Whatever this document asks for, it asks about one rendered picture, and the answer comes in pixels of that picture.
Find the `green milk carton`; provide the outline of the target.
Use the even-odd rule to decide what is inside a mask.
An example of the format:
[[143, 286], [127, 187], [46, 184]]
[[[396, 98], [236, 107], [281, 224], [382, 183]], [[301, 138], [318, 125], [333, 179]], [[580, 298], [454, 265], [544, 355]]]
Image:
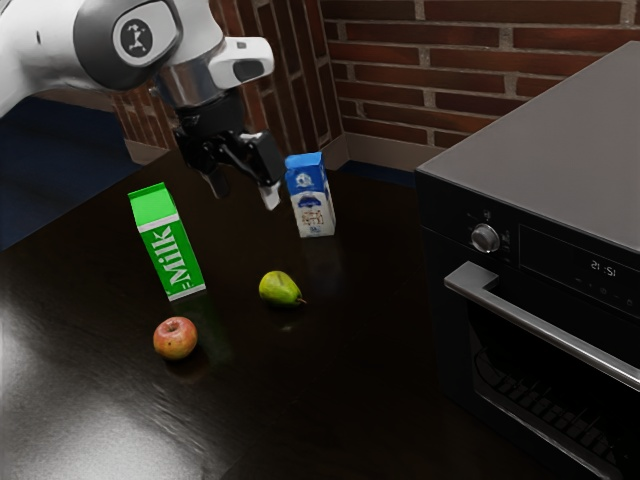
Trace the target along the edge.
[[163, 182], [128, 194], [136, 228], [169, 301], [206, 289], [174, 199]]

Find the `red apple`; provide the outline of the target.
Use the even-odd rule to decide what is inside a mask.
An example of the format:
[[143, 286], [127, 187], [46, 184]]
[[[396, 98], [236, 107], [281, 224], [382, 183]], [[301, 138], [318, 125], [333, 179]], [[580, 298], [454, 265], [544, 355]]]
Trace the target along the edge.
[[181, 316], [164, 320], [153, 334], [154, 351], [169, 361], [185, 359], [194, 350], [197, 342], [198, 331], [195, 324]]

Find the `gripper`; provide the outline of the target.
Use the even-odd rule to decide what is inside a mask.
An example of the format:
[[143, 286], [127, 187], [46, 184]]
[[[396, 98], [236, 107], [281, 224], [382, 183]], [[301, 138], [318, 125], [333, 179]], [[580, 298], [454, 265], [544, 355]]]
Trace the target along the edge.
[[276, 140], [268, 130], [250, 134], [238, 92], [225, 92], [193, 108], [176, 111], [174, 136], [186, 164], [205, 176], [216, 199], [229, 195], [220, 165], [254, 176], [267, 210], [280, 204], [279, 188], [286, 167]]

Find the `blue and white milk carton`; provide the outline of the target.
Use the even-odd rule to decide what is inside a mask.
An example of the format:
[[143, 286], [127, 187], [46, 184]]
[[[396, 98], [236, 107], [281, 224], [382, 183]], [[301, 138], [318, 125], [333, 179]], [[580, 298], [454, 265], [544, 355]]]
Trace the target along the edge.
[[285, 181], [302, 238], [335, 234], [336, 216], [321, 152], [285, 159]]

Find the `green pear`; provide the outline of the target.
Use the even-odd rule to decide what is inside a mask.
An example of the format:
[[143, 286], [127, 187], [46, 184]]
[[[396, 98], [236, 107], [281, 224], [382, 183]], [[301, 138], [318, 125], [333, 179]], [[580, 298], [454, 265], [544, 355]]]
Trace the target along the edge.
[[283, 271], [270, 271], [259, 282], [260, 298], [271, 306], [296, 307], [305, 304], [302, 292], [295, 281]]

